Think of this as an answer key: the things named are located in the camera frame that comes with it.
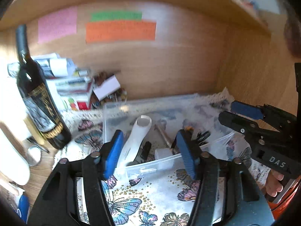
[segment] small bottle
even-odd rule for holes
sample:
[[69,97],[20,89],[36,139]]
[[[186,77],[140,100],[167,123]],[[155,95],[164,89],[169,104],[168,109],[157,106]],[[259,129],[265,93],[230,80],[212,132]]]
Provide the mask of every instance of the small bottle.
[[30,57],[26,25],[16,29],[16,43],[20,62],[17,86],[28,114],[42,137],[56,149],[62,149],[71,141],[71,133],[49,94],[41,66]]

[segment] screw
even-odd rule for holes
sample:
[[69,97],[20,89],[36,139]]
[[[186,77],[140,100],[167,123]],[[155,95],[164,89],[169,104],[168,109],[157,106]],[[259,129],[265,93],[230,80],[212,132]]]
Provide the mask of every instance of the screw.
[[97,158],[99,156],[100,156],[100,153],[97,152],[97,151],[94,151],[94,152],[91,153],[91,157],[93,157],[93,158]]
[[202,156],[203,158],[209,158],[209,157],[210,157],[210,154],[209,154],[208,152],[204,151],[204,152],[201,153],[201,156]]
[[264,141],[262,139],[258,140],[261,145],[264,145]]
[[67,158],[61,158],[61,160],[59,161],[60,164],[66,164],[68,161]]
[[240,165],[242,162],[240,160],[240,158],[234,158],[234,163],[237,164],[237,165]]

